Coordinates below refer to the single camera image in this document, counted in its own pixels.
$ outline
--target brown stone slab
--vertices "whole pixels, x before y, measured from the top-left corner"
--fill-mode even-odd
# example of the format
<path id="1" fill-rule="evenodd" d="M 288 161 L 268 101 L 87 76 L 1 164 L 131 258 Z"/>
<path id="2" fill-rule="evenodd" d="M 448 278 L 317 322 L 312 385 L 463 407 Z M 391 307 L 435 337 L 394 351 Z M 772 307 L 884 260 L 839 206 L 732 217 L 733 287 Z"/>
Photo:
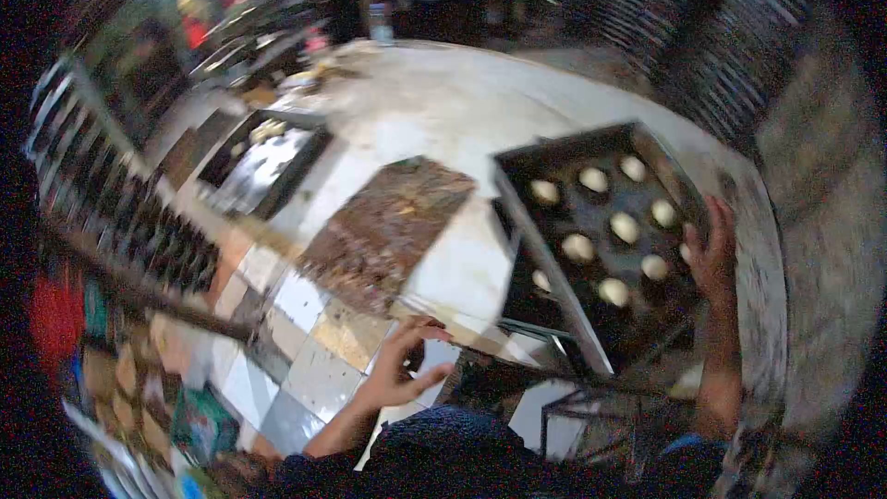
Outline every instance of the brown stone slab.
<path id="1" fill-rule="evenodd" d="M 386 316 L 473 190 L 467 175 L 424 157 L 389 164 L 329 219 L 298 266 L 344 303 Z"/>

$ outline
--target white countertop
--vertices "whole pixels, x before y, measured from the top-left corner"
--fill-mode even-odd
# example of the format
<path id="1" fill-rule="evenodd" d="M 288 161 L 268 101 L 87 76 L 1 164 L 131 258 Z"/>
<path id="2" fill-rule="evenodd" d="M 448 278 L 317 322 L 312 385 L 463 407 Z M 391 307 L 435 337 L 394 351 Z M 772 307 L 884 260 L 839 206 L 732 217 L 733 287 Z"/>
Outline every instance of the white countertop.
<path id="1" fill-rule="evenodd" d="M 770 202 L 754 165 L 687 119 L 635 94 L 579 75 L 481 49 L 400 41 L 349 65 L 356 77 L 328 81 L 311 105 L 336 141 L 271 226 L 305 247 L 330 216 L 383 165 L 425 155 L 475 178 L 476 193 L 419 263 L 404 294 L 498 332 L 511 260 L 492 225 L 497 196 L 491 155 L 587 128 L 639 119 L 666 142 L 704 194 L 722 195 L 717 170 L 736 182 L 739 315 L 746 384 L 780 394 L 786 367 L 786 295 Z"/>

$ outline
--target metal tray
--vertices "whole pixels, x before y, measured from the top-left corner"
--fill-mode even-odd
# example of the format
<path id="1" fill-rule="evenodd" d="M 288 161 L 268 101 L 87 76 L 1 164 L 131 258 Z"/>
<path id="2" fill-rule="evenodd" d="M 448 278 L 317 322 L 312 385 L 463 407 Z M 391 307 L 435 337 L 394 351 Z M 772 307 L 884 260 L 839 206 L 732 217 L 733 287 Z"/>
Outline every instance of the metal tray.
<path id="1" fill-rule="evenodd" d="M 284 134 L 250 147 L 250 132 L 267 119 L 286 122 Z M 268 219 L 294 194 L 332 139 L 323 116 L 296 110 L 252 112 L 200 172 L 198 178 L 213 188 L 205 200 L 223 212 Z M 248 148 L 235 164 L 231 149 L 240 143 Z"/>
<path id="2" fill-rule="evenodd" d="M 644 183 L 635 183 L 619 169 L 619 160 L 636 156 L 648 168 Z M 677 231 L 658 227 L 649 207 L 666 198 L 705 238 L 708 216 L 702 197 L 672 156 L 639 123 L 625 123 L 551 140 L 494 157 L 495 181 L 503 204 L 522 235 L 533 261 L 546 274 L 552 294 L 560 299 L 565 320 L 577 338 L 587 364 L 598 374 L 611 376 L 636 360 L 664 347 L 692 323 L 688 314 L 699 295 L 687 265 L 678 252 Z M 577 181 L 586 167 L 597 167 L 609 179 L 609 192 L 595 196 Z M 534 180 L 556 183 L 560 203 L 540 205 L 529 184 Z M 611 235 L 609 218 L 626 212 L 640 227 L 633 246 Z M 560 251 L 560 241 L 571 233 L 592 239 L 596 259 L 577 265 Z M 670 276 L 653 283 L 640 270 L 648 254 L 658 254 L 670 266 Z M 616 308 L 597 294 L 604 278 L 622 280 L 631 291 L 629 305 Z"/>

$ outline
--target plastic bottle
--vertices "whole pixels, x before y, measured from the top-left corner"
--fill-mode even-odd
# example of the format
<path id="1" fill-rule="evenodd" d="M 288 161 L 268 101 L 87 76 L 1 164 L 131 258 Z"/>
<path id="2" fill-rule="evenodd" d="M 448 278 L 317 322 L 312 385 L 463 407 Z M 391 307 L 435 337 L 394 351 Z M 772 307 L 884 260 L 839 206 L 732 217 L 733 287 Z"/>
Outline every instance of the plastic bottle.
<path id="1" fill-rule="evenodd" d="M 382 3 L 370 5 L 370 38 L 382 46 L 391 45 L 394 40 L 394 31 Z"/>

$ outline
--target dough ball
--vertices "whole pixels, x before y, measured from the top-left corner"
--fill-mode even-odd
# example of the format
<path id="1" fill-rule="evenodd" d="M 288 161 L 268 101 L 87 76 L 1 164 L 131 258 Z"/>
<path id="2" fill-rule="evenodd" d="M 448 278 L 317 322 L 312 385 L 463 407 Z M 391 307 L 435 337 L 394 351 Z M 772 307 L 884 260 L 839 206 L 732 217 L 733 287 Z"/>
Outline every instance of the dough ball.
<path id="1" fill-rule="evenodd" d="M 533 196 L 540 203 L 557 205 L 558 201 L 560 201 L 560 193 L 558 193 L 557 186 L 554 183 L 534 180 L 529 186 L 533 190 Z"/>
<path id="2" fill-rule="evenodd" d="M 571 261 L 580 264 L 591 262 L 594 259 L 594 245 L 592 240 L 580 234 L 572 234 L 560 244 L 560 249 Z"/>
<path id="3" fill-rule="evenodd" d="M 668 275 L 668 265 L 662 260 L 662 257 L 650 254 L 640 261 L 640 269 L 644 274 L 653 281 L 663 279 Z"/>
<path id="4" fill-rule="evenodd" d="M 579 183 L 596 193 L 603 193 L 607 190 L 607 175 L 597 168 L 585 168 L 579 174 Z"/>
<path id="5" fill-rule="evenodd" d="M 536 287 L 546 293 L 552 292 L 552 284 L 548 282 L 548 276 L 542 270 L 533 272 L 533 283 L 536 283 Z"/>
<path id="6" fill-rule="evenodd" d="M 634 218 L 626 213 L 616 213 L 610 218 L 610 227 L 620 239 L 627 244 L 634 244 L 638 239 L 640 228 Z"/>
<path id="7" fill-rule="evenodd" d="M 246 150 L 247 143 L 237 143 L 236 145 L 231 147 L 231 158 L 240 158 L 240 155 L 242 155 Z"/>
<path id="8" fill-rule="evenodd" d="M 653 201 L 653 219 L 662 227 L 674 226 L 674 222 L 678 219 L 678 213 L 674 210 L 674 206 L 664 199 Z"/>
<path id="9" fill-rule="evenodd" d="M 637 157 L 625 157 L 620 163 L 622 171 L 632 180 L 641 183 L 647 177 L 647 166 L 637 159 Z"/>
<path id="10" fill-rule="evenodd" d="M 678 247 L 678 250 L 680 250 L 680 257 L 682 259 L 684 259 L 684 262 L 687 262 L 689 264 L 690 263 L 690 247 L 688 247 L 686 243 L 681 243 L 680 247 Z"/>
<path id="11" fill-rule="evenodd" d="M 628 286 L 619 280 L 606 279 L 598 286 L 598 295 L 604 302 L 622 308 L 628 304 Z"/>

